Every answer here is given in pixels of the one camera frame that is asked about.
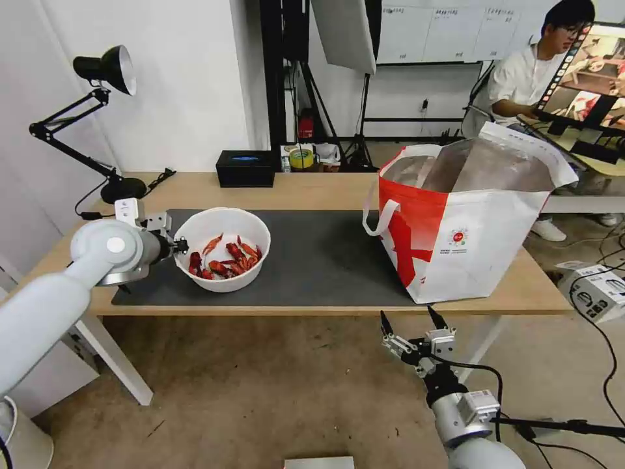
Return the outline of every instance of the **white bowl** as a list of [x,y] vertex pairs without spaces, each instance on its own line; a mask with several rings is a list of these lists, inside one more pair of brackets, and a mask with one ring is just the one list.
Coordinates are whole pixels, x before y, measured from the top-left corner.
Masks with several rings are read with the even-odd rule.
[[[241,236],[242,242],[248,243],[252,248],[256,248],[256,245],[260,247],[262,257],[258,264],[239,276],[223,280],[207,280],[189,273],[191,253],[198,251],[201,254],[208,242],[221,233],[223,233],[223,238],[217,247],[206,256],[206,265],[210,261],[231,259],[232,257],[226,250],[226,243],[236,243],[238,235]],[[174,256],[176,265],[200,287],[218,293],[232,292],[248,286],[260,273],[271,244],[271,234],[267,225],[256,215],[240,208],[217,207],[199,212],[185,221],[174,237],[178,239],[181,236],[186,238],[189,251],[186,255]]]

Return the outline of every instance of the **tape roll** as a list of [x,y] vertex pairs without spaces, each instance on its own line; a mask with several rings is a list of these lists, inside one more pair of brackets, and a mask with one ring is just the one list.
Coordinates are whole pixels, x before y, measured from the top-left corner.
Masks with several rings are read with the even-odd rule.
[[288,162],[295,169],[306,169],[314,164],[314,153],[308,149],[293,150],[288,154]]

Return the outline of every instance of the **black tissue box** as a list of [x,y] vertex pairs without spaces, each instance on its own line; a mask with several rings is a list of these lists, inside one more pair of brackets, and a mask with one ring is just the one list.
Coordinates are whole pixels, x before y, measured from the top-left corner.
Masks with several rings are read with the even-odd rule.
[[270,151],[224,150],[217,161],[221,187],[273,187],[275,169]]

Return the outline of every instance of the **chair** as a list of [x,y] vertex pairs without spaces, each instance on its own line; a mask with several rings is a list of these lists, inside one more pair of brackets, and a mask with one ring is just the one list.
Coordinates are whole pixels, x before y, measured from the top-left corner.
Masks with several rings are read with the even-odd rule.
[[483,97],[488,92],[488,80],[490,74],[495,68],[495,61],[492,61],[486,71],[477,79],[475,86],[471,90],[469,95],[469,103],[462,110],[465,111],[464,120],[460,125],[460,131],[465,138],[477,137],[480,133],[480,129],[486,121],[495,122],[495,117],[489,111],[483,109],[475,104],[475,101],[480,103],[478,98]]

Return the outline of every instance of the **whiteboard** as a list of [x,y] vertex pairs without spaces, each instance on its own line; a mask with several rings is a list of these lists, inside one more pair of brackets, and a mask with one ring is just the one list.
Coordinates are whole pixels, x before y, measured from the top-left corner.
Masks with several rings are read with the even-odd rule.
[[[378,64],[502,59],[540,38],[557,1],[382,0]],[[594,3],[598,20],[625,16],[623,0]]]

